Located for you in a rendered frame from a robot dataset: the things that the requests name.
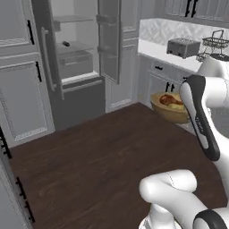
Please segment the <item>grey wall cupboards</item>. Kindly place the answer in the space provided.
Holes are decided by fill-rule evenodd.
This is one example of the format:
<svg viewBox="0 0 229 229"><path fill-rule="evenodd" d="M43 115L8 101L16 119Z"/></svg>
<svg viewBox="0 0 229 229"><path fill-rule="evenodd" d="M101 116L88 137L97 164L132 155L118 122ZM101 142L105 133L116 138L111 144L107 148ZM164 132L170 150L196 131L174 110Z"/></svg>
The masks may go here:
<svg viewBox="0 0 229 229"><path fill-rule="evenodd" d="M229 29L229 0L199 0L191 18L193 3L191 0L188 17L184 17L187 0L155 0L153 13L160 19Z"/></svg>

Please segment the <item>grey tall cupboard door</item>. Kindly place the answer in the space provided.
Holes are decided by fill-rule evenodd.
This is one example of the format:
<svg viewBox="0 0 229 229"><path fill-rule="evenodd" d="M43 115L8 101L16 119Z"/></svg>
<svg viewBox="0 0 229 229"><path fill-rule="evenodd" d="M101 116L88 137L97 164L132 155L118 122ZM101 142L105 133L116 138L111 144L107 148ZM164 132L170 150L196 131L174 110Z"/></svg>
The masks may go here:
<svg viewBox="0 0 229 229"><path fill-rule="evenodd" d="M35 45L30 42L30 20ZM30 0L0 0L0 56L38 51L38 36Z"/></svg>
<svg viewBox="0 0 229 229"><path fill-rule="evenodd" d="M0 57L0 126L10 148L55 130L39 53Z"/></svg>

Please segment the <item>grey freezer drawer front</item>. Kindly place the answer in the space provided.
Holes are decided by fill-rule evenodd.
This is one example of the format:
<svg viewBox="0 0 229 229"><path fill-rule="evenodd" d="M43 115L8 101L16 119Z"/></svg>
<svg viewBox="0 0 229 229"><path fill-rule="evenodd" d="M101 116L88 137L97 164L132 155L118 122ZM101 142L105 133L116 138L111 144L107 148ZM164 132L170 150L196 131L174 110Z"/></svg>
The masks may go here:
<svg viewBox="0 0 229 229"><path fill-rule="evenodd" d="M57 131L95 119L106 112L105 79L95 77L64 86L64 99L56 92L50 103Z"/></svg>

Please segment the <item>tan wooden bowl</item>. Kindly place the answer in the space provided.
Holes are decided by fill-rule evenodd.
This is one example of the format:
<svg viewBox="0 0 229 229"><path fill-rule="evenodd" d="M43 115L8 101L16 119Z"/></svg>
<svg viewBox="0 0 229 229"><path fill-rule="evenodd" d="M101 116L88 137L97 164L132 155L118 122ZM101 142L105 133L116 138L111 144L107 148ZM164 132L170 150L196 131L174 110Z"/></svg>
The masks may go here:
<svg viewBox="0 0 229 229"><path fill-rule="evenodd" d="M160 92L150 96L152 108L164 119L172 123L188 123L190 121L187 110L176 110L160 103L159 99L164 95L171 95L179 101L182 101L178 93Z"/></svg>

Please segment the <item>grey fridge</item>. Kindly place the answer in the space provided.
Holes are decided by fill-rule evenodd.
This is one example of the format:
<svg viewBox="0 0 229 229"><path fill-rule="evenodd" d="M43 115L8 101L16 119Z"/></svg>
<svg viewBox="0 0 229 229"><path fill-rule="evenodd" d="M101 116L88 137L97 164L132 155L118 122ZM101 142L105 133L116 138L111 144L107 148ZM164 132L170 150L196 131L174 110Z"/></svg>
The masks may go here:
<svg viewBox="0 0 229 229"><path fill-rule="evenodd" d="M55 129L106 112L106 81L122 68L122 0L76 0L53 13L51 0L31 0Z"/></svg>

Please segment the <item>grey tall cupboard lower door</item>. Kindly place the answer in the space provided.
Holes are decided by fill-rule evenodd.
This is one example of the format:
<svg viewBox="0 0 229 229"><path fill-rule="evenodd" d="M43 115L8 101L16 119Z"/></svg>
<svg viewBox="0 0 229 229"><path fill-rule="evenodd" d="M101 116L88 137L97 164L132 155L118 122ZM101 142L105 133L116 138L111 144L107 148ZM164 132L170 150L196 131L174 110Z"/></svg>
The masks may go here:
<svg viewBox="0 0 229 229"><path fill-rule="evenodd" d="M39 53L0 57L0 126L10 148L55 130Z"/></svg>

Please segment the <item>yellow potato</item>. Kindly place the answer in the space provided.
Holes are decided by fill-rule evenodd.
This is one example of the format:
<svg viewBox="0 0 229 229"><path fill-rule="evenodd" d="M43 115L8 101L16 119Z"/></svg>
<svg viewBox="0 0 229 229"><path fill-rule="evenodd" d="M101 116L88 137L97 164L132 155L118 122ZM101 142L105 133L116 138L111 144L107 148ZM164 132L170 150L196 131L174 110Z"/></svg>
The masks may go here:
<svg viewBox="0 0 229 229"><path fill-rule="evenodd" d="M176 110L183 110L183 111L186 110L184 105L170 104L169 107Z"/></svg>

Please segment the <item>brown chicken drumstick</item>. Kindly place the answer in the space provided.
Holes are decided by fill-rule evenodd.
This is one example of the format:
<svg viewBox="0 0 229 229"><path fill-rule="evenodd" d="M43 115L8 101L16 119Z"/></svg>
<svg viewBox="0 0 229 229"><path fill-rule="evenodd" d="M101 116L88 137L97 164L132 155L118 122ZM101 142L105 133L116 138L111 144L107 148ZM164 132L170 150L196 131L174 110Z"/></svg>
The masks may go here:
<svg viewBox="0 0 229 229"><path fill-rule="evenodd" d="M181 105L182 101L177 100L176 98L174 98L171 95L167 95L164 94L160 99L159 99L160 103L166 106L169 106L170 104L177 104L177 105Z"/></svg>

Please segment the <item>grey narrow cupboard run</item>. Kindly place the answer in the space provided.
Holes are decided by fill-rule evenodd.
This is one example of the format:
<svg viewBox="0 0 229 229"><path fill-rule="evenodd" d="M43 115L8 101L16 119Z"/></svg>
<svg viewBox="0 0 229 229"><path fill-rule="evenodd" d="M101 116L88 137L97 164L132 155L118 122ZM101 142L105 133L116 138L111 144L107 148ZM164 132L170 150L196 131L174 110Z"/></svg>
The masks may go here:
<svg viewBox="0 0 229 229"><path fill-rule="evenodd" d="M123 59L120 82L106 80L106 111L129 106L134 101L138 66L140 0L122 0Z"/></svg>

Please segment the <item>grey fridge door with shelves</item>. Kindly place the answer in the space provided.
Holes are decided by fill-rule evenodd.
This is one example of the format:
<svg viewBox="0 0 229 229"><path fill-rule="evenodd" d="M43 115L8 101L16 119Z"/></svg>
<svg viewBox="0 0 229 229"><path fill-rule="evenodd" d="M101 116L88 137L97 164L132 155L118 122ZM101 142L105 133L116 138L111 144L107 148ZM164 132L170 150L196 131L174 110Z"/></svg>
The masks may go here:
<svg viewBox="0 0 229 229"><path fill-rule="evenodd" d="M98 0L99 73L119 83L122 55L122 0Z"/></svg>

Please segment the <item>silver toaster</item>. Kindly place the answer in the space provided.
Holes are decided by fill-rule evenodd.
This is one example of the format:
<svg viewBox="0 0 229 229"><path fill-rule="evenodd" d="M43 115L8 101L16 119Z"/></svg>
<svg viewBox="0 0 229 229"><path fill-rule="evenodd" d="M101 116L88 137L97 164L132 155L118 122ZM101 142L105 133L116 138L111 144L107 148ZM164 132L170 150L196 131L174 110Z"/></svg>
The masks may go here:
<svg viewBox="0 0 229 229"><path fill-rule="evenodd" d="M167 42L166 52L185 59L199 53L200 42L187 38L174 38Z"/></svg>

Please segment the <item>grey tall cupboard upper door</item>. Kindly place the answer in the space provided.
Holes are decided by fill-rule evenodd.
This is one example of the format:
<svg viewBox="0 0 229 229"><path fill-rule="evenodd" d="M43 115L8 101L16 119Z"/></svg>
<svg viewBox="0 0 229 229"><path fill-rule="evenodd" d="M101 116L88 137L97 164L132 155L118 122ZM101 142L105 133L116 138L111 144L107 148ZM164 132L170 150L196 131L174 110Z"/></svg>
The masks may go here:
<svg viewBox="0 0 229 229"><path fill-rule="evenodd" d="M35 45L30 42L30 20ZM38 51L38 36L30 0L0 0L0 56Z"/></svg>

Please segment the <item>grey fridge crisper bin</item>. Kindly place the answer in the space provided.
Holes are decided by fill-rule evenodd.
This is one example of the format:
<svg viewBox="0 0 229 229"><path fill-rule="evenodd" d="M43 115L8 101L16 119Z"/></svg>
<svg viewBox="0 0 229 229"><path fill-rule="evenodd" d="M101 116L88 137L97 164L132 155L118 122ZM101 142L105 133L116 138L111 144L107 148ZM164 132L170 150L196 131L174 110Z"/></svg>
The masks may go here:
<svg viewBox="0 0 229 229"><path fill-rule="evenodd" d="M93 72L93 56L88 51L62 53L58 58L62 79Z"/></svg>

